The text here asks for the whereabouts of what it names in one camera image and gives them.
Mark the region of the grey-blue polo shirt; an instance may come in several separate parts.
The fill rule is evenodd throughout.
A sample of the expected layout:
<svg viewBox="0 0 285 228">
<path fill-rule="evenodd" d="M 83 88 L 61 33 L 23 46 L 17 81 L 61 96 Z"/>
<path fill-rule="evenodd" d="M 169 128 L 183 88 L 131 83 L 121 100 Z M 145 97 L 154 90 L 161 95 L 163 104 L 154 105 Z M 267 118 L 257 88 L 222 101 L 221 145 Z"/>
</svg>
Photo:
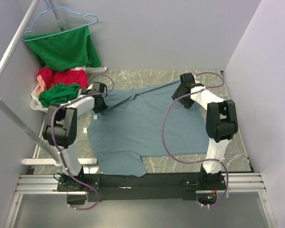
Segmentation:
<svg viewBox="0 0 285 228">
<path fill-rule="evenodd" d="M 87 130 L 104 174 L 141 177 L 147 172 L 142 157 L 207 152 L 209 137 L 199 105 L 186 109 L 172 102 L 179 85 L 175 81 L 107 95 L 107 110 Z"/>
</svg>

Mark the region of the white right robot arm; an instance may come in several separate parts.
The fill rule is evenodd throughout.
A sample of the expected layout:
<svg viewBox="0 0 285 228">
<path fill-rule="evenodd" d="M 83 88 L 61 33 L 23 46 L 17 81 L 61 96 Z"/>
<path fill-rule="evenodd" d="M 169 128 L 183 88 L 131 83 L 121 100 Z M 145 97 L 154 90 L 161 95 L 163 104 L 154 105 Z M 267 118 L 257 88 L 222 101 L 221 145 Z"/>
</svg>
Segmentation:
<svg viewBox="0 0 285 228">
<path fill-rule="evenodd" d="M 206 160 L 202 170 L 206 173 L 199 177 L 199 185 L 206 190 L 215 185 L 213 174 L 221 171 L 220 162 L 223 161 L 225 151 L 233 136 L 238 132 L 236 106 L 233 100 L 225 100 L 210 92 L 195 80 L 192 73 L 180 75 L 180 85 L 172 95 L 172 99 L 180 102 L 184 108 L 191 108 L 198 103 L 206 110 L 206 133 L 209 145 Z"/>
</svg>

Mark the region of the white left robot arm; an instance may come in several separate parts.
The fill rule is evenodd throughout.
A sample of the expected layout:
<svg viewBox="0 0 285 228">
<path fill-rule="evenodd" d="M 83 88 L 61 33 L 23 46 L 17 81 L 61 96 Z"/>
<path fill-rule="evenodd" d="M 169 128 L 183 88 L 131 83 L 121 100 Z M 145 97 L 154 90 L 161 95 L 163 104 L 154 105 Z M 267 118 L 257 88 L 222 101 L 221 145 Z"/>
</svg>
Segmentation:
<svg viewBox="0 0 285 228">
<path fill-rule="evenodd" d="M 63 173 L 70 176 L 68 184 L 75 190 L 82 190 L 86 184 L 80 176 L 82 165 L 72 145 L 77 135 L 77 119 L 84 112 L 92 110 L 95 114 L 107 109 L 104 98 L 108 93 L 107 85 L 93 82 L 90 86 L 76 89 L 69 98 L 50 104 L 47 108 L 46 121 L 42 137 L 58 153 Z"/>
</svg>

